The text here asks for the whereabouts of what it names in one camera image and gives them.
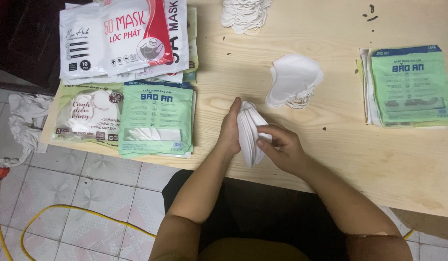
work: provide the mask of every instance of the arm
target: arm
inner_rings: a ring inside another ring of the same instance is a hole
[[[150,260],[172,253],[197,259],[200,225],[216,204],[229,162],[240,151],[237,126],[240,104],[237,97],[224,117],[215,147],[177,193],[161,222]]]
[[[258,140],[261,150],[281,170],[306,181],[337,227],[349,235],[347,246],[352,260],[411,260],[409,247],[392,220],[330,169],[307,156],[296,133],[280,125],[260,126],[258,131],[273,137],[272,144]]]

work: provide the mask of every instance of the dark spot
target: dark spot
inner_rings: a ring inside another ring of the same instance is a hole
[[[378,16],[376,15],[376,16],[374,16],[374,17],[372,17],[372,18],[370,18],[370,19],[368,19],[367,21],[368,22],[370,22],[370,21],[372,21],[372,20],[375,20],[376,18],[378,18]]]

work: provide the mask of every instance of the hand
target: hand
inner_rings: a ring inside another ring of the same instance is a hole
[[[237,115],[240,111],[242,100],[235,97],[229,113],[224,117],[221,125],[221,133],[217,139],[216,147],[219,147],[226,155],[234,156],[240,152],[239,126],[237,125]]]
[[[309,158],[303,151],[296,133],[279,124],[259,126],[258,132],[272,135],[272,144],[267,140],[258,139],[256,145],[279,169],[293,175],[299,175],[303,171]]]

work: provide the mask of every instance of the wooden table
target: wooden table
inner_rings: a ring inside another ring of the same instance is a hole
[[[144,156],[136,160],[197,168],[215,144],[222,118],[238,95],[256,104],[269,122],[297,132],[308,154],[376,204],[448,217],[448,129],[385,130],[366,125],[363,87],[355,74],[359,47],[438,44],[448,69],[448,0],[274,0],[266,24],[252,36],[221,27],[221,0],[189,3],[198,6],[200,61],[194,154],[190,159]],[[375,4],[373,15],[369,4]],[[366,21],[374,15],[378,18]],[[271,86],[269,68],[289,53],[320,63],[324,81],[307,109],[269,109],[264,105]],[[41,141],[116,156],[117,151],[94,143],[50,141],[59,96],[58,92]],[[250,170],[238,154],[227,175],[310,191],[268,157]]]

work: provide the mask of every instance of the orange plug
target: orange plug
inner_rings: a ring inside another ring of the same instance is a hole
[[[8,167],[1,167],[0,168],[0,181],[8,175],[9,168]]]

